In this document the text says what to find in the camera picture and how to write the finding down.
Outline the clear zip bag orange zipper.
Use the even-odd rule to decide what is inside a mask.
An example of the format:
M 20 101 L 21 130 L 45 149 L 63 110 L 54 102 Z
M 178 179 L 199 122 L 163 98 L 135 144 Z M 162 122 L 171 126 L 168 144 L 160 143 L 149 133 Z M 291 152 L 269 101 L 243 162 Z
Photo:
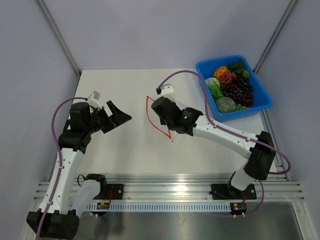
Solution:
M 149 95 L 145 99 L 145 113 L 147 121 L 157 131 L 157 133 L 165 136 L 170 142 L 173 142 L 173 135 L 166 125 L 161 124 L 160 117 L 152 109 L 155 99 Z

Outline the red grape bunch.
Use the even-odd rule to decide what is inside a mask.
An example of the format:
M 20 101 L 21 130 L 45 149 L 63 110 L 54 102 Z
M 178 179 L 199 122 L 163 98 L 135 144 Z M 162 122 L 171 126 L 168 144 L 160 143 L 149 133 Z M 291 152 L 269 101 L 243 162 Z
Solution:
M 237 78 L 238 76 L 235 72 L 226 71 L 218 77 L 218 80 L 219 82 L 226 84 L 226 83 L 230 83 L 232 81 L 237 80 Z

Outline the dark purple grape bunch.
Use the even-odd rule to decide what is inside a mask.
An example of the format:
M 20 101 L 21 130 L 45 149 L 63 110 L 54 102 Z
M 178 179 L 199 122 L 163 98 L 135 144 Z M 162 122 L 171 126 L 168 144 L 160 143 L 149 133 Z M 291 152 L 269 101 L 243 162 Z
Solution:
M 254 103 L 253 91 L 244 92 L 236 83 L 221 83 L 220 89 L 225 97 L 231 98 L 236 104 L 250 108 Z

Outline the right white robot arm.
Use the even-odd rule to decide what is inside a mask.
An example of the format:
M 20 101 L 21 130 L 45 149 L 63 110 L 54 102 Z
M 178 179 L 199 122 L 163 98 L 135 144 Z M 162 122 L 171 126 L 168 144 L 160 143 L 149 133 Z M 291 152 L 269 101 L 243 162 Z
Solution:
M 275 158 L 271 135 L 262 131 L 255 135 L 238 131 L 214 120 L 191 107 L 180 109 L 173 101 L 161 96 L 151 104 L 160 123 L 178 134 L 204 138 L 235 151 L 246 159 L 228 183 L 212 191 L 213 199 L 250 199 L 253 183 L 267 179 Z

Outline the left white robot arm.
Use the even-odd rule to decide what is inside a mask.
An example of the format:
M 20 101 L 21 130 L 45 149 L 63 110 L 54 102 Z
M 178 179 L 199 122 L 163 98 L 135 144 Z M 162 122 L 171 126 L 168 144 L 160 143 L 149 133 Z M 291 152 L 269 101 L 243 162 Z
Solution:
M 78 97 L 69 109 L 60 136 L 51 131 L 57 147 L 57 159 L 46 194 L 36 211 L 30 211 L 26 222 L 34 231 L 37 240 L 41 238 L 72 240 L 79 229 L 80 217 L 94 198 L 109 200 L 113 192 L 105 175 L 90 173 L 74 196 L 71 196 L 78 166 L 83 160 L 92 135 L 104 134 L 130 121 L 132 117 L 119 110 L 112 101 L 105 108 L 97 100 Z

